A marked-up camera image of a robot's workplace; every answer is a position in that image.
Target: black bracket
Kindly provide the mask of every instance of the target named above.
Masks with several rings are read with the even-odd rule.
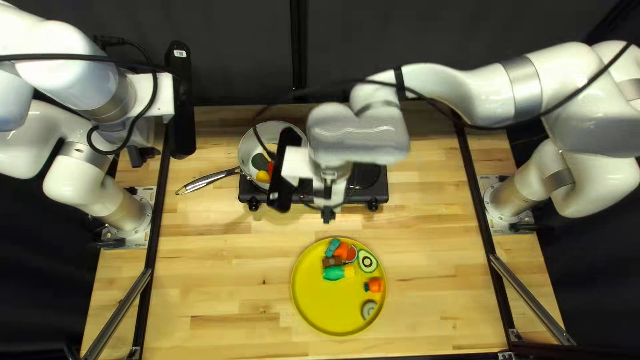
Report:
[[[147,160],[160,155],[160,150],[155,147],[137,147],[135,145],[127,145],[127,152],[132,168],[142,167]]]
[[[191,50],[174,40],[164,54],[164,64],[180,79],[173,79],[175,115],[167,124],[169,152],[174,159],[184,159],[196,152],[196,126],[191,103]]]

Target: pan handle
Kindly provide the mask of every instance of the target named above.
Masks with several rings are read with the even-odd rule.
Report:
[[[224,179],[227,176],[231,176],[231,175],[243,175],[244,172],[242,171],[238,171],[240,169],[240,167],[234,167],[234,168],[230,168],[227,170],[222,170],[219,172],[214,172],[213,174],[209,174],[209,175],[204,175],[203,177],[199,178],[199,179],[195,179],[194,181],[184,185],[183,187],[179,188],[178,190],[175,191],[176,195],[182,195],[185,193],[190,193],[190,192],[194,192],[200,188],[203,188],[205,186],[207,186],[208,184],[211,184],[215,181],[218,181],[220,179]]]

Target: metal mounting plate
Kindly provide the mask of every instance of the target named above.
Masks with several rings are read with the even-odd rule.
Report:
[[[481,175],[477,176],[478,185],[480,186],[480,192],[484,194],[487,189],[490,189],[493,185],[497,187],[500,185],[500,179],[505,179],[509,176],[505,175]],[[501,221],[497,217],[489,214],[489,212],[484,209],[484,215],[486,216],[487,222],[489,223],[489,228],[491,229],[491,234],[496,235],[524,235],[524,234],[533,234],[533,231],[519,231],[514,232],[509,227],[509,223]],[[533,214],[531,210],[527,210],[523,212],[521,215],[522,220],[518,221],[517,224],[534,224]]]
[[[154,201],[156,199],[156,187],[155,186],[134,186],[137,190],[138,193],[136,195],[134,195],[137,198],[144,198],[146,199],[149,204],[151,204],[151,208],[153,209],[153,205],[154,205]],[[149,240],[149,230],[150,230],[150,226],[148,226],[151,223],[152,217],[153,217],[153,211],[149,211],[149,213],[147,213],[147,216],[149,217],[148,221],[145,221],[145,224],[147,224],[146,229],[144,231],[140,231],[138,234],[132,235],[132,236],[128,236],[125,238],[125,245],[121,246],[121,247],[103,247],[103,250],[122,250],[122,249],[146,249],[147,248],[147,243]],[[109,241],[109,240],[114,240],[114,230],[112,227],[107,227],[106,229],[102,230],[102,240],[104,241]]]

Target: orange toy food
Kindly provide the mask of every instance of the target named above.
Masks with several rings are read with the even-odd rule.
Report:
[[[382,292],[383,288],[384,285],[379,277],[374,277],[364,284],[364,291],[371,291],[372,293]]]
[[[349,244],[345,241],[341,242],[340,245],[333,252],[333,256],[339,256],[342,260],[347,260],[347,256],[349,254]]]

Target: black cable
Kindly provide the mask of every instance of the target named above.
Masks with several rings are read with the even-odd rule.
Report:
[[[147,64],[131,64],[131,63],[125,63],[122,62],[120,60],[114,59],[114,58],[110,58],[109,56],[100,56],[100,55],[84,55],[84,54],[15,54],[15,55],[0,55],[0,62],[2,61],[25,61],[25,60],[83,60],[83,61],[99,61],[99,62],[110,62],[110,63],[114,63],[115,65],[118,65],[120,67],[130,67],[130,68],[143,68],[143,69],[148,69],[151,70],[151,77],[153,80],[153,85],[152,85],[152,90],[151,90],[151,97],[149,99],[149,102],[147,103],[147,105],[145,105],[145,107],[131,120],[131,122],[129,123],[129,128],[127,130],[127,134],[125,135],[124,141],[116,148],[110,151],[105,151],[102,149],[99,149],[98,147],[95,146],[95,144],[93,143],[92,140],[92,135],[94,132],[96,132],[96,130],[98,130],[98,126],[93,126],[91,129],[89,129],[89,131],[87,131],[86,134],[86,141],[87,144],[89,145],[89,147],[102,155],[114,155],[119,153],[120,151],[124,150],[127,147],[127,144],[129,143],[129,140],[131,140],[131,137],[133,135],[133,131],[134,128],[136,126],[136,123],[139,121],[139,119],[141,119],[146,112],[151,108],[151,106],[153,105],[155,99],[156,99],[156,95],[157,95],[157,74],[156,74],[156,70],[160,70],[163,72],[167,72],[173,76],[175,76],[176,78],[180,78],[178,74],[176,74],[174,71],[172,71],[171,69],[167,69],[158,65],[154,65],[153,64],[153,60],[151,59],[151,56],[149,55],[149,53],[139,44],[137,44],[136,42],[133,41],[129,41],[126,40],[124,38],[109,38],[110,41],[116,43],[116,44],[123,44],[123,45],[131,45],[135,48],[137,48],[137,50],[145,57],[145,59],[147,60]]]
[[[587,80],[587,82],[582,85],[581,87],[579,87],[578,89],[576,89],[575,91],[573,91],[572,93],[570,93],[569,95],[567,95],[566,97],[564,97],[562,100],[558,101],[555,105],[551,106],[550,108],[546,109],[545,111],[529,118],[529,119],[525,119],[523,121],[518,121],[518,122],[514,122],[512,124],[508,124],[508,125],[504,125],[504,126],[478,126],[478,125],[472,125],[469,124],[467,122],[464,122],[456,117],[453,117],[450,113],[447,113],[446,111],[444,111],[443,109],[441,109],[441,107],[439,106],[439,104],[435,99],[432,99],[430,97],[427,97],[425,95],[423,95],[422,93],[408,87],[405,86],[404,90],[414,96],[416,96],[417,98],[419,98],[420,100],[426,101],[429,105],[431,105],[432,107],[434,107],[439,113],[441,113],[442,115],[444,115],[445,117],[447,117],[449,120],[457,123],[457,124],[461,124],[465,127],[468,127],[470,129],[477,129],[477,130],[501,130],[501,129],[508,129],[511,128],[513,126],[519,126],[522,124],[526,124],[528,122],[532,122],[532,121],[536,121],[538,120],[540,117],[543,117],[545,115],[548,115],[550,113],[552,113],[553,111],[558,110],[559,108],[561,108],[562,106],[564,106],[565,104],[567,104],[568,102],[570,102],[571,100],[573,100],[576,96],[580,95],[583,91],[585,91],[586,88],[588,88],[591,84],[593,84],[596,80],[598,80],[605,72],[607,72],[611,66],[616,63],[616,61],[618,61],[618,59],[620,59],[620,57],[625,53],[625,51],[627,51],[627,49],[629,49],[629,47],[631,47],[632,43],[627,42],[614,56],[613,58],[611,58],[611,60],[609,60],[600,70],[598,70],[598,72],[596,72],[595,74],[593,74],[589,80]],[[299,96],[304,96],[304,95],[309,95],[312,94],[318,90],[322,90],[325,89],[329,86],[335,86],[335,85],[346,85],[346,84],[375,84],[375,85],[381,85],[381,86],[388,86],[388,87],[392,87],[392,88],[398,88],[398,84],[395,83],[386,83],[384,81],[376,81],[376,80],[369,80],[369,79],[347,79],[347,80],[343,80],[343,81],[338,81],[338,82],[334,82],[334,83],[330,83],[327,85],[323,85],[323,86],[317,86],[315,88],[307,88],[307,89],[302,89],[302,90],[297,90],[294,92],[291,92],[289,95],[287,95],[286,99],[291,99],[291,98],[295,98],[295,97],[299,97]],[[260,109],[256,115],[254,116],[253,120],[255,123],[255,119],[262,115],[268,108],[270,108],[272,105],[265,105],[262,109]],[[259,139],[260,144],[262,145],[262,139],[260,139],[260,136],[258,135],[258,132],[255,128],[255,125],[253,127],[253,132],[255,134],[255,136]]]
[[[415,95],[416,97],[418,97],[421,100],[426,101],[428,104],[432,105],[438,112],[440,112],[442,115],[444,115],[445,117],[447,117],[449,120],[464,125],[465,127],[469,127],[471,129],[478,129],[478,130],[500,130],[500,129],[507,129],[510,128],[512,126],[515,125],[520,125],[520,124],[525,124],[527,122],[531,122],[534,120],[538,120],[540,117],[548,115],[549,113],[552,113],[553,111],[556,111],[557,109],[559,109],[560,107],[564,106],[566,103],[568,103],[569,101],[573,100],[576,96],[578,96],[579,94],[581,94],[587,87],[589,87],[589,85],[591,85],[592,83],[594,83],[597,79],[600,78],[600,76],[602,76],[602,74],[604,74],[605,72],[607,72],[609,70],[609,68],[611,68],[611,66],[618,61],[618,59],[624,54],[624,52],[631,47],[631,43],[627,42],[617,53],[616,55],[611,58],[611,60],[609,60],[609,62],[607,62],[607,64],[602,67],[598,72],[596,72],[596,74],[594,74],[593,76],[591,76],[589,78],[589,80],[582,85],[580,88],[576,89],[575,91],[573,91],[572,93],[570,93],[569,95],[567,95],[564,99],[560,100],[559,102],[557,102],[555,105],[551,106],[550,108],[548,108],[547,110],[537,114],[536,116],[533,116],[529,119],[520,121],[520,122],[515,122],[512,124],[508,124],[508,125],[504,125],[504,126],[477,126],[477,125],[472,125],[472,124],[468,124],[464,121],[461,121],[459,119],[457,119],[456,117],[451,116],[450,113],[446,113],[445,111],[443,111],[438,104],[436,103],[436,101],[434,99],[431,99],[423,94],[421,94],[418,91],[415,91],[414,89],[405,86],[404,90],[410,94]],[[0,62],[2,61],[22,61],[22,60],[85,60],[85,61],[106,61],[106,62],[112,62],[115,63],[119,66],[130,66],[130,67],[143,67],[143,68],[147,68],[147,69],[151,69],[152,70],[152,75],[154,77],[154,88],[157,86],[157,78],[156,78],[156,74],[155,74],[155,70],[162,70],[165,72],[169,72],[170,74],[174,75],[174,76],[178,76],[176,75],[174,72],[172,72],[170,69],[165,69],[163,67],[159,67],[157,65],[153,65],[152,62],[150,61],[150,59],[148,58],[148,65],[142,65],[142,64],[126,64],[126,63],[122,63],[116,59],[110,58],[108,56],[94,56],[94,55],[80,55],[80,54],[17,54],[17,55],[0,55]],[[338,81],[329,85],[338,85],[338,84],[376,84],[376,85],[382,85],[382,86],[389,86],[389,87],[393,87],[393,88],[398,88],[398,84],[394,84],[394,83],[386,83],[383,81],[375,81],[375,80],[369,80],[369,79],[349,79],[349,80],[344,80],[344,81]],[[304,96],[306,94],[312,94],[313,92],[317,91],[318,89],[324,89],[326,88],[327,85],[324,86],[319,86],[317,88],[308,88],[308,89],[302,89],[302,90],[297,90],[295,92],[290,93],[289,95],[287,95],[286,99],[290,99],[293,97],[299,97],[299,96]],[[253,116],[253,133],[256,137],[256,139],[258,140],[258,142],[260,143],[260,146],[265,150],[265,152],[267,154],[269,154],[269,156],[271,157],[271,155],[274,156],[275,158],[275,154],[270,151],[269,149],[267,149],[267,147],[265,146],[264,142],[262,141],[262,138],[260,137],[260,135],[258,134],[256,125],[255,125],[255,121],[257,119],[257,117],[261,116],[262,114],[264,114],[265,111],[267,111],[272,105],[265,105],[263,106],[254,116]]]
[[[117,39],[119,39],[121,44],[131,45],[135,47],[145,57],[145,59],[147,60],[147,63],[149,65],[153,65],[153,60],[151,60],[151,56],[142,46],[140,46],[139,44],[133,41],[129,41],[123,38],[117,38]],[[147,113],[147,111],[151,108],[154,101],[156,100],[156,95],[158,90],[158,77],[155,70],[151,70],[151,78],[153,79],[151,97],[149,98],[147,105],[145,105],[145,107],[142,110],[140,110],[140,112],[133,119],[131,119],[131,122],[129,123],[129,128],[127,130],[127,134],[125,135],[125,138],[122,141],[122,143],[113,150],[107,151],[107,150],[98,149],[98,147],[96,147],[95,144],[93,143],[91,136],[94,132],[100,129],[100,126],[93,126],[91,129],[89,129],[89,131],[87,131],[87,134],[86,134],[86,142],[87,142],[87,145],[89,145],[89,147],[91,148],[91,150],[102,155],[114,155],[114,154],[118,154],[120,151],[124,150],[127,147],[127,144],[131,140],[131,136],[133,136],[133,131],[135,130],[136,124],[140,119],[142,119],[142,117]]]
[[[161,72],[169,73],[176,78],[180,79],[180,74],[173,69],[156,64],[140,64],[140,63],[127,63],[118,59],[111,58],[109,56],[102,55],[83,55],[83,54],[15,54],[15,55],[0,55],[0,62],[2,61],[25,61],[25,60],[83,60],[83,61],[98,61],[106,63],[114,63],[119,67],[142,69],[142,70],[157,70]]]

